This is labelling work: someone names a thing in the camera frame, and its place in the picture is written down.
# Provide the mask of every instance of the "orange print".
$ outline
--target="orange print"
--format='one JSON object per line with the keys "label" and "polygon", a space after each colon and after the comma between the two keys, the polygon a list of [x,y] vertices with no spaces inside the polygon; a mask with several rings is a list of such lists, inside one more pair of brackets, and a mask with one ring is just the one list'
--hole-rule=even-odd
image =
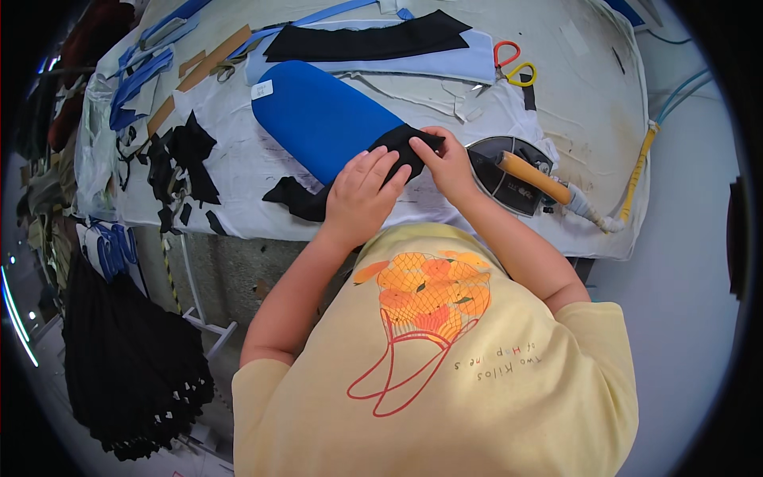
{"label": "orange print", "polygon": [[[387,335],[384,354],[347,389],[347,396],[352,399],[376,398],[372,411],[375,417],[393,415],[413,402],[432,379],[451,346],[479,322],[490,306],[490,273],[475,268],[487,267],[488,263],[473,252],[447,250],[439,253],[447,258],[427,253],[401,253],[391,262],[373,263],[353,277],[355,284],[359,285],[376,276],[381,322]],[[435,343],[440,351],[412,375],[392,383],[395,344],[409,340]],[[385,360],[389,365],[387,381],[377,383],[380,375],[372,373]],[[404,388],[427,369],[430,369],[429,375],[420,387],[409,385]],[[381,391],[368,395],[355,394],[353,389],[366,379],[377,383]],[[408,397],[411,389],[415,392]],[[403,395],[407,400],[390,411],[380,411],[379,407],[390,392],[398,393],[398,398]]]}
{"label": "orange print", "polygon": [[411,293],[401,292],[400,290],[382,290],[379,293],[379,303],[390,309],[407,307],[413,295]]}
{"label": "orange print", "polygon": [[421,265],[427,261],[423,253],[401,253],[392,259],[392,266],[402,270],[415,270],[421,268]]}
{"label": "orange print", "polygon": [[376,277],[376,283],[380,287],[401,292],[415,292],[425,280],[424,274],[418,270],[405,272],[398,267],[383,269]]}
{"label": "orange print", "polygon": [[448,321],[437,330],[446,341],[451,341],[461,331],[461,313],[456,308],[450,308],[449,312]]}
{"label": "orange print", "polygon": [[450,270],[450,262],[445,259],[429,259],[423,263],[421,270],[431,279],[446,279],[448,278],[448,270]]}
{"label": "orange print", "polygon": [[479,272],[475,267],[463,262],[453,262],[448,269],[448,278],[451,280],[463,280],[470,276],[478,275]]}
{"label": "orange print", "polygon": [[463,314],[482,315],[490,305],[490,290],[486,286],[466,287],[465,297],[456,303]]}
{"label": "orange print", "polygon": [[450,308],[443,305],[431,313],[419,313],[414,318],[414,324],[427,331],[437,331],[448,321]]}
{"label": "orange print", "polygon": [[452,250],[444,250],[444,251],[440,250],[438,253],[444,256],[447,256],[449,258],[452,258],[454,260],[457,260],[461,263],[468,263],[469,265],[480,266],[480,267],[490,266],[490,263],[480,258],[480,256],[474,252],[458,253]]}
{"label": "orange print", "polygon": [[355,274],[355,276],[353,276],[353,282],[356,285],[365,283],[368,280],[374,278],[374,275],[381,272],[383,269],[387,268],[387,265],[389,265],[389,260],[386,260],[384,262],[372,263],[371,265],[365,267],[364,269],[360,269]]}

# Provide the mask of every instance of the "blue hose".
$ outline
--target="blue hose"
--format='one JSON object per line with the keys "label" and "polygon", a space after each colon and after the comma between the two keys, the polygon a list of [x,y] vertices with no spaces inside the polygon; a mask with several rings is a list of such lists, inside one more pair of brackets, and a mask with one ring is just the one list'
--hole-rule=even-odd
{"label": "blue hose", "polygon": [[662,115],[662,118],[660,119],[660,121],[658,122],[658,124],[659,124],[659,123],[661,123],[661,122],[663,122],[663,121],[664,121],[664,120],[665,120],[665,119],[668,117],[668,114],[670,114],[670,112],[671,112],[671,111],[673,111],[673,110],[675,109],[675,107],[676,107],[676,106],[678,106],[680,103],[684,102],[684,100],[685,100],[686,98],[688,98],[689,96],[693,95],[693,94],[694,94],[694,93],[695,93],[695,92],[696,92],[696,91],[697,91],[699,88],[702,88],[703,86],[705,86],[707,83],[709,83],[709,82],[711,82],[711,81],[713,81],[713,79],[712,79],[712,78],[708,78],[708,79],[705,79],[705,80],[704,80],[704,81],[702,81],[700,84],[698,84],[698,85],[694,86],[692,89],[690,89],[688,93],[686,93],[685,95],[681,96],[681,97],[678,99],[678,101],[676,101],[676,102],[675,102],[675,104],[674,104],[674,105],[672,105],[672,106],[671,106],[671,107],[670,107],[670,108],[669,108],[669,109],[668,109],[668,110],[665,112],[665,114],[664,114],[664,115]]}
{"label": "blue hose", "polygon": [[673,101],[673,98],[675,98],[675,96],[676,96],[676,95],[677,95],[677,94],[678,94],[678,93],[679,93],[679,92],[680,92],[680,91],[681,91],[683,88],[685,88],[685,87],[686,87],[686,85],[688,85],[689,83],[693,82],[695,79],[699,78],[700,76],[702,76],[702,75],[703,75],[703,74],[705,74],[705,73],[707,73],[707,68],[703,69],[703,70],[702,70],[702,71],[700,71],[699,73],[695,74],[695,75],[694,75],[694,76],[692,76],[691,78],[689,78],[689,79],[687,79],[686,81],[684,81],[683,83],[681,83],[681,85],[680,85],[680,86],[678,86],[678,87],[675,89],[675,91],[673,91],[673,92],[671,93],[671,95],[670,95],[670,96],[668,96],[668,100],[667,100],[667,101],[666,101],[666,102],[665,102],[665,103],[662,105],[662,109],[660,110],[660,114],[657,114],[657,118],[655,119],[655,122],[656,122],[657,124],[660,124],[660,123],[662,123],[662,120],[663,120],[663,119],[665,119],[665,116],[667,116],[667,115],[666,115],[666,113],[665,113],[665,110],[666,110],[666,109],[668,108],[668,106],[670,105],[670,102],[671,102],[671,101]]}

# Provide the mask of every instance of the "fabric scrap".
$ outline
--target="fabric scrap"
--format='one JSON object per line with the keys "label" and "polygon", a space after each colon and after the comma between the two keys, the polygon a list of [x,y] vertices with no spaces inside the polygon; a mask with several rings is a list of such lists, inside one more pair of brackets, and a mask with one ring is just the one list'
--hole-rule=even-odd
{"label": "fabric scrap", "polygon": [[228,236],[228,234],[225,233],[225,229],[223,229],[223,226],[220,224],[220,221],[217,219],[217,215],[215,215],[213,211],[207,211],[205,215],[209,221],[209,227],[211,227],[213,232],[224,237]]}
{"label": "fabric scrap", "polygon": [[167,207],[166,205],[162,206],[162,210],[156,213],[159,215],[159,220],[162,222],[162,225],[159,227],[159,233],[160,234],[166,234],[167,232],[172,232],[174,235],[180,235],[182,232],[172,226],[172,209]]}
{"label": "fabric scrap", "polygon": [[[392,179],[392,176],[404,164],[408,164],[411,167],[408,181],[421,174],[424,164],[414,150],[410,148],[410,144],[408,144],[408,140],[413,136],[419,137],[432,150],[436,150],[445,140],[444,137],[433,136],[432,134],[414,129],[408,124],[403,124],[381,135],[367,149],[371,151],[379,146],[386,146],[388,150],[396,150],[400,153],[400,158],[390,169],[384,184],[389,179]],[[323,222],[326,220],[326,200],[332,185],[333,180],[317,194],[312,194],[302,184],[297,182],[297,179],[294,177],[282,177],[278,184],[262,197],[262,200],[284,204],[288,207],[289,214],[303,218],[306,221]]]}
{"label": "fabric scrap", "polygon": [[151,137],[151,145],[148,146],[148,157],[151,159],[148,183],[153,188],[154,198],[163,204],[172,204],[172,198],[167,191],[172,177],[172,167],[169,164],[171,158],[166,150],[170,138],[172,138],[172,130],[167,131],[162,137],[154,134]]}
{"label": "fabric scrap", "polygon": [[191,111],[185,126],[178,126],[172,133],[167,150],[177,161],[178,166],[188,170],[191,180],[191,197],[209,204],[220,204],[217,196],[220,192],[214,186],[207,168],[202,163],[209,157],[212,147],[217,144],[207,131],[196,121],[196,114]]}
{"label": "fabric scrap", "polygon": [[[532,79],[532,75],[528,75],[526,73],[520,73],[521,82],[528,82],[531,79]],[[538,111],[538,108],[535,106],[534,85],[523,86],[522,93],[524,93],[524,97],[525,97],[525,111]]]}
{"label": "fabric scrap", "polygon": [[180,212],[180,221],[183,223],[183,225],[188,225],[188,219],[191,218],[191,211],[193,210],[193,207],[186,202],[183,204],[183,211]]}
{"label": "fabric scrap", "polygon": [[472,27],[442,10],[385,28],[315,30],[286,25],[265,50],[275,61],[390,60],[468,48],[460,33]]}

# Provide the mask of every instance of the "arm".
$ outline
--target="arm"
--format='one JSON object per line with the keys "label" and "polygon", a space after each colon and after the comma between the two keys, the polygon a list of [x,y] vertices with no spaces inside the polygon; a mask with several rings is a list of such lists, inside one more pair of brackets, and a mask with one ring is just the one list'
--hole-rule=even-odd
{"label": "arm", "polygon": [[442,127],[425,127],[444,136],[435,154],[414,137],[416,154],[432,171],[437,189],[485,240],[511,278],[543,300],[553,314],[576,301],[591,301],[570,263],[553,245],[480,192],[472,178],[466,149]]}
{"label": "arm", "polygon": [[288,365],[294,362],[292,354],[307,335],[331,277],[355,247],[376,234],[403,192],[411,171],[408,165],[382,187],[399,156],[382,146],[363,151],[345,165],[329,193],[323,226],[252,319],[240,367],[265,358]]}

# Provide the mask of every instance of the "blue sleeve board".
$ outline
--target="blue sleeve board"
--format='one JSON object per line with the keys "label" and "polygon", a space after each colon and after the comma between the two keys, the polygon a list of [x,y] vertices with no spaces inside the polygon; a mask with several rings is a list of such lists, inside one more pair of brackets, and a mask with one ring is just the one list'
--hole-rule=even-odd
{"label": "blue sleeve board", "polygon": [[302,61],[273,66],[259,82],[273,93],[252,101],[257,121],[321,184],[404,122],[329,73]]}

